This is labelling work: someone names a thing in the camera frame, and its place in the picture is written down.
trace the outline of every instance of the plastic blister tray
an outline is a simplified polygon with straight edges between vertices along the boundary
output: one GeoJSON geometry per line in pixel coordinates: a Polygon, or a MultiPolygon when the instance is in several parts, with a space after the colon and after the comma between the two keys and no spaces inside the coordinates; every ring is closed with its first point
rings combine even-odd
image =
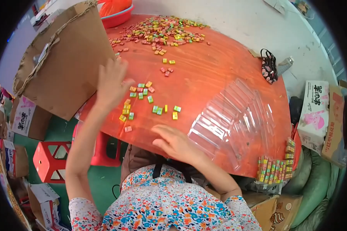
{"type": "Polygon", "coordinates": [[[270,105],[238,78],[207,103],[188,137],[212,159],[219,152],[225,153],[233,168],[238,169],[253,141],[261,140],[264,153],[268,153],[274,127],[270,105]]]}

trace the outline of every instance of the floral purse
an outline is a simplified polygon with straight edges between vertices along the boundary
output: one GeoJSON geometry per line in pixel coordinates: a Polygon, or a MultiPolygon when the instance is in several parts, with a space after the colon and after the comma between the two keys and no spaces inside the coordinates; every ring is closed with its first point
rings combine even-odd
{"type": "Polygon", "coordinates": [[[261,49],[262,58],[262,76],[269,84],[278,80],[278,71],[276,70],[276,58],[266,49],[261,49]],[[266,57],[262,55],[262,51],[265,50],[266,57]]]}

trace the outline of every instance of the woman's left hand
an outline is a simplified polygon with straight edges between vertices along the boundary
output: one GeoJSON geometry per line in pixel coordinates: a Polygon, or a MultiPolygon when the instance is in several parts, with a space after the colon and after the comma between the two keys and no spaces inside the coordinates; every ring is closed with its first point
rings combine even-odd
{"type": "Polygon", "coordinates": [[[108,59],[107,65],[99,67],[99,81],[96,106],[108,112],[115,108],[124,97],[126,91],[135,82],[124,80],[128,63],[117,59],[108,59]]]}

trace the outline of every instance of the woman's right hand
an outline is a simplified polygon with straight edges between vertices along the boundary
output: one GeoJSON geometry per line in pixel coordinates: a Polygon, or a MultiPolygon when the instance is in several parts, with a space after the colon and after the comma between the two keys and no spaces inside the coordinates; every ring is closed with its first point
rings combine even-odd
{"type": "Polygon", "coordinates": [[[167,125],[155,125],[151,129],[159,134],[162,139],[153,140],[153,145],[163,149],[171,158],[194,165],[198,160],[209,158],[195,147],[189,138],[179,130],[167,125]]]}

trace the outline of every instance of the black cable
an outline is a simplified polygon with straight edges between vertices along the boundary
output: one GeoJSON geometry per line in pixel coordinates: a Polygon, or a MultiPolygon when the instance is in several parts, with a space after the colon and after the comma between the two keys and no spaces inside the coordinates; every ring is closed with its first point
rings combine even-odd
{"type": "Polygon", "coordinates": [[[116,197],[116,195],[114,194],[114,191],[113,191],[113,189],[114,189],[115,186],[118,186],[118,187],[119,187],[120,185],[119,185],[119,184],[115,184],[115,185],[113,185],[113,187],[112,187],[113,196],[117,199],[117,197],[116,197]]]}

